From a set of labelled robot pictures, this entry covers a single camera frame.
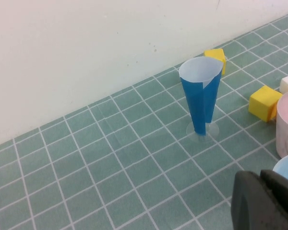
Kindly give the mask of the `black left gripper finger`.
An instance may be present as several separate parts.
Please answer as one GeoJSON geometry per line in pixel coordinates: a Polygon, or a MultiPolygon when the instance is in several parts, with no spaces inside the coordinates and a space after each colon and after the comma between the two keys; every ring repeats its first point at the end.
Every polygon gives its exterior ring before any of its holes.
{"type": "Polygon", "coordinates": [[[231,219],[235,230],[288,230],[288,179],[272,170],[237,172],[231,219]]]}

